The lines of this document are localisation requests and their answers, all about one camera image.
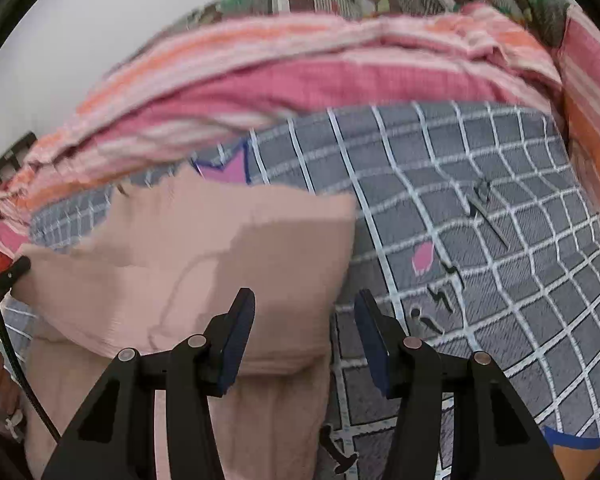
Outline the pink knitted sweater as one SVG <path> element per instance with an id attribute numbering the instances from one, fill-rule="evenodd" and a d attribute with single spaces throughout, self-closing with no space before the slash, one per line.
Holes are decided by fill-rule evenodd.
<path id="1" fill-rule="evenodd" d="M 356 201 L 184 167 L 114 191 L 102 223 L 55 252 L 24 245 L 12 296 L 38 320 L 26 374 L 65 429 L 125 348 L 169 350 L 250 288 L 256 312 L 234 385 L 210 404 L 230 479 L 309 479 L 329 393 L 329 317 L 352 255 Z"/>

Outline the dark wooden headboard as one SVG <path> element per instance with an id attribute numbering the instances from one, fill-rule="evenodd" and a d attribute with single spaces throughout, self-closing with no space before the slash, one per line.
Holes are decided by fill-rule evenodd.
<path id="1" fill-rule="evenodd" d="M 0 186 L 6 183 L 21 169 L 24 156 L 32 148 L 38 138 L 29 131 L 0 156 Z"/>

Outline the grey checked bed sheet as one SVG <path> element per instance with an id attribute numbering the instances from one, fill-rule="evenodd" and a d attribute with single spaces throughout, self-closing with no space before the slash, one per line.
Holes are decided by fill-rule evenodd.
<path id="1" fill-rule="evenodd" d="M 356 286 L 442 352 L 490 352 L 547 440 L 600 454 L 600 219 L 550 118 L 496 103 L 331 110 L 193 154 L 211 179 L 358 199 L 334 316 L 326 419 L 357 452 L 387 456 L 398 407 L 362 361 Z"/>

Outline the pink orange striped quilt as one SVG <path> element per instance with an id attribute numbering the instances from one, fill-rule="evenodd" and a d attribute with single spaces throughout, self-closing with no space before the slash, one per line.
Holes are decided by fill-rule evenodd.
<path id="1" fill-rule="evenodd" d="M 235 18 L 181 32 L 113 70 L 0 186 L 0 252 L 32 214 L 89 188 L 327 107 L 495 101 L 551 113 L 562 78 L 528 30 L 485 4 L 426 18 Z"/>

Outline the pink striped pillow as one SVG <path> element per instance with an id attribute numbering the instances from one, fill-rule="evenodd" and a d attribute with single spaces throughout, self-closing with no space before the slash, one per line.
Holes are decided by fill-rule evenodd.
<path id="1" fill-rule="evenodd" d="M 577 6 L 567 10 L 555 60 L 564 88 L 571 163 L 600 210 L 600 30 Z"/>

